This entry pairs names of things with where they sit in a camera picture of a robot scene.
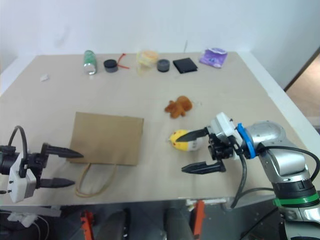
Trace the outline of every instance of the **yellow plush toy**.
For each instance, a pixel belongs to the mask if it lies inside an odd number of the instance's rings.
[[[196,150],[198,150],[204,142],[203,137],[198,137],[194,141],[178,141],[178,142],[176,141],[178,138],[187,134],[188,132],[190,132],[190,131],[185,130],[185,129],[179,129],[179,130],[175,131],[170,136],[170,142],[172,143],[172,146],[178,150],[181,150],[181,151],[196,151]]]

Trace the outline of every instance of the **white wall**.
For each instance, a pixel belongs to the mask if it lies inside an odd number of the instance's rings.
[[[25,13],[37,18],[37,45],[18,42],[19,55],[182,52],[187,41],[187,52],[252,50],[284,87],[320,45],[318,0],[32,1],[38,11],[30,5]]]
[[[18,56],[37,52],[39,17],[40,0],[0,0],[0,73]]]

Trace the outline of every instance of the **orange zip tie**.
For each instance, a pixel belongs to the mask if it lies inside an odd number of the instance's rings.
[[[128,66],[123,66],[123,65],[120,65],[120,64],[119,64],[120,60],[121,60],[125,55],[126,55],[125,53],[122,53],[122,55],[119,57],[118,62],[117,62],[116,64],[118,65],[118,67],[121,67],[121,68],[124,68],[124,69],[130,69],[130,67],[128,67]]]

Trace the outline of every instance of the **brown paper bag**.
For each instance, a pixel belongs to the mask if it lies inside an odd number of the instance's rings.
[[[83,158],[72,163],[137,165],[143,118],[77,112],[70,148]]]

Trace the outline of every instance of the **black cable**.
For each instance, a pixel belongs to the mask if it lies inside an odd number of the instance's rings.
[[[264,150],[267,150],[267,149],[284,149],[284,150],[290,150],[290,151],[295,151],[295,152],[307,154],[307,155],[309,155],[310,157],[312,157],[312,158],[315,160],[315,164],[316,164],[316,165],[315,165],[314,172],[313,172],[312,176],[310,177],[311,181],[313,181],[313,180],[317,177],[317,175],[318,175],[318,173],[319,173],[319,171],[320,171],[320,160],[319,160],[319,158],[318,158],[316,155],[314,155],[312,152],[309,152],[309,151],[307,151],[307,150],[303,150],[303,149],[300,149],[300,148],[297,148],[297,147],[291,147],[291,146],[264,146],[264,147],[262,147],[262,148],[259,150],[259,152],[264,151]]]
[[[246,184],[246,180],[247,180],[247,163],[246,163],[246,159],[244,158],[243,152],[241,147],[239,146],[239,144],[237,143],[236,139],[234,136],[230,136],[229,140],[232,143],[232,147],[235,151],[235,153],[240,157],[241,160],[241,165],[242,165],[242,176],[241,176],[241,181],[238,187],[238,190],[236,191],[234,200],[230,206],[231,209],[234,209],[235,206],[237,205],[239,199],[240,199],[240,194],[242,193],[242,191],[244,190],[245,184]]]
[[[10,140],[8,145],[11,146],[12,141],[15,138],[16,132],[18,131],[18,129],[20,130],[20,134],[21,134],[21,138],[22,138],[22,150],[23,150],[23,158],[25,159],[27,157],[27,153],[28,153],[28,147],[27,147],[27,138],[26,138],[26,134],[25,134],[25,130],[22,128],[22,126],[15,126],[14,130],[11,134]]]
[[[242,240],[244,239],[256,226],[258,226],[263,220],[267,219],[268,217],[270,217],[273,213],[275,213],[278,210],[277,207],[275,207],[274,209],[272,209],[270,212],[268,212],[266,215],[264,215],[262,218],[260,218],[259,221],[257,221],[249,230],[247,230],[245,232],[245,234],[239,239]]]
[[[244,192],[242,192],[239,196],[239,199],[242,198],[244,195],[246,194],[249,194],[249,193],[252,193],[252,192],[256,192],[256,191],[274,191],[273,188],[270,188],[270,187],[256,187],[256,188],[251,188],[251,189],[248,189]]]

